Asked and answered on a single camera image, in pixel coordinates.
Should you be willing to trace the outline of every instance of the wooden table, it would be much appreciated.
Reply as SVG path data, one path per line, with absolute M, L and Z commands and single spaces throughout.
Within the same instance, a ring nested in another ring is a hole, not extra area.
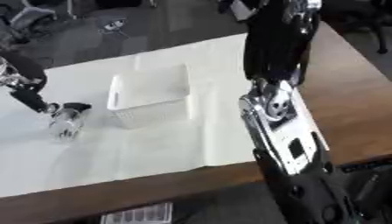
M 301 92 L 336 164 L 392 151 L 392 85 L 325 24 L 314 40 Z M 262 176 L 256 165 L 246 163 L 37 192 L 0 199 L 0 220 L 64 221 L 257 180 Z

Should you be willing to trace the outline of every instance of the white plastic basket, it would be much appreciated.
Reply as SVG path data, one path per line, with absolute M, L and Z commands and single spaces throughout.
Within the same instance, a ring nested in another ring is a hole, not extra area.
M 115 75 L 108 110 L 128 129 L 188 118 L 185 65 Z
M 172 203 L 111 213 L 101 218 L 101 224 L 169 224 L 171 222 Z

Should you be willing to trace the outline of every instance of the cable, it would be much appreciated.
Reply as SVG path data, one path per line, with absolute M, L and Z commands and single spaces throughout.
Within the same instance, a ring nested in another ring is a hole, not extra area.
M 384 221 L 385 224 L 391 224 L 392 222 L 391 222 L 391 219 L 390 219 L 390 217 L 389 217 L 389 213 L 386 213 L 386 212 L 385 212 L 385 209 L 386 209 L 385 206 L 383 206 L 383 207 L 381 208 L 381 217 L 382 217 L 382 219 L 383 219 L 383 221 Z

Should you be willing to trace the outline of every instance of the basket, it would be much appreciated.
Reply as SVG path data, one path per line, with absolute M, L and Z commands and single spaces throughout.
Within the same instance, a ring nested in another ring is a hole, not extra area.
M 185 65 L 118 74 L 113 77 L 108 110 L 127 129 L 188 119 Z

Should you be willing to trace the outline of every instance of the gray carpet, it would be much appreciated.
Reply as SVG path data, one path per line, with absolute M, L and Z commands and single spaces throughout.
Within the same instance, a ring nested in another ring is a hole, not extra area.
M 15 0 L 0 0 L 0 3 Z M 17 49 L 44 67 L 60 67 L 90 60 L 153 51 L 205 39 L 245 32 L 243 24 L 231 14 L 219 15 L 215 0 L 158 0 L 153 10 L 146 3 L 139 8 L 95 11 L 70 20 L 64 5 L 59 21 L 48 27 L 49 35 L 34 38 Z M 103 33 L 102 27 L 115 19 L 126 18 L 121 34 Z M 392 53 L 379 55 L 370 34 L 346 37 L 362 54 L 388 77 L 392 77 Z M 392 39 L 392 30 L 388 31 Z M 176 202 L 176 223 L 263 223 L 283 224 L 266 186 L 262 183 L 203 194 Z
M 17 49 L 44 67 L 61 67 L 90 60 L 118 57 L 179 46 L 245 32 L 231 14 L 220 15 L 214 0 L 160 0 L 152 9 L 99 10 L 81 19 L 62 15 L 50 25 L 50 35 L 35 38 Z M 102 28 L 118 18 L 127 20 L 120 32 Z

